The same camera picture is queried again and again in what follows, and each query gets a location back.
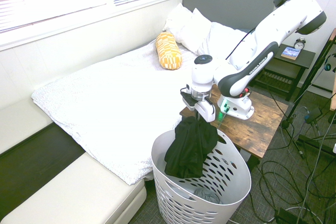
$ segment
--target book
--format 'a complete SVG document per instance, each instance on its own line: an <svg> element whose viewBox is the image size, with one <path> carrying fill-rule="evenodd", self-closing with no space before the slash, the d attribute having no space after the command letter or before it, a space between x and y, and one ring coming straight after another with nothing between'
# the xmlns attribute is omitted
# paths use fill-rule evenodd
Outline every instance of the book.
<svg viewBox="0 0 336 224"><path fill-rule="evenodd" d="M286 47L284 49L284 51L282 52L281 56L285 57L287 59L296 60L296 58L298 57L300 51L301 51L300 49Z"/></svg>

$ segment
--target white laundry basket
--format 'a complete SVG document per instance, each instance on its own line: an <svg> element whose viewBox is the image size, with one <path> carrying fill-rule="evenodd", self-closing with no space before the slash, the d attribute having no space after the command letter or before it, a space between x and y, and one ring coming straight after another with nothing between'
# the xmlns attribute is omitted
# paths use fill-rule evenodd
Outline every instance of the white laundry basket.
<svg viewBox="0 0 336 224"><path fill-rule="evenodd" d="M203 177L180 179L166 175L164 156L175 140L174 130L160 135L152 148L157 201L164 220L169 224L225 224L251 189L247 165L231 140L221 131L218 142L203 164ZM222 204L203 200L193 192L208 188Z"/></svg>

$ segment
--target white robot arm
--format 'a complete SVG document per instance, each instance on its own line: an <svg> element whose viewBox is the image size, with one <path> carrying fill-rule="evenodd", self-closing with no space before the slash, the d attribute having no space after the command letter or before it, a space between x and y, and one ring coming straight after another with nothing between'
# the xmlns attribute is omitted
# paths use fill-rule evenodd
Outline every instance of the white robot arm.
<svg viewBox="0 0 336 224"><path fill-rule="evenodd" d="M211 56L196 58L192 68L192 84L187 86L183 100L190 110L196 109L207 121L215 120L214 106L209 101L213 83L221 97L217 102L222 112L248 119L254 108L248 98L246 86L273 58L279 45L292 33L310 34L327 19L315 0L274 0L276 9L261 21L246 40L224 62L216 63Z"/></svg>

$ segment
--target gray headboard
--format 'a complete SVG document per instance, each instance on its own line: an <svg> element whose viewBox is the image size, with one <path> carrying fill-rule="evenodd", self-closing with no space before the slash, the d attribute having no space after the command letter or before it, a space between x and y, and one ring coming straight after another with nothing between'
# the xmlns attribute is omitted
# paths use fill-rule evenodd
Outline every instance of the gray headboard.
<svg viewBox="0 0 336 224"><path fill-rule="evenodd" d="M235 29L252 29L274 10L273 0L183 0L182 4Z"/></svg>

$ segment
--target yellow pillow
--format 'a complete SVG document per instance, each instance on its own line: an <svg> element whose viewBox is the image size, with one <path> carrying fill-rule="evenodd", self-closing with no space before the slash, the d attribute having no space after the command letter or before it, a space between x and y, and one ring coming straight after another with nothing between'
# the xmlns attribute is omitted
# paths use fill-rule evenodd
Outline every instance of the yellow pillow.
<svg viewBox="0 0 336 224"><path fill-rule="evenodd" d="M156 49L162 67L174 70L181 66L182 56L174 35L167 32L160 33L156 38Z"/></svg>

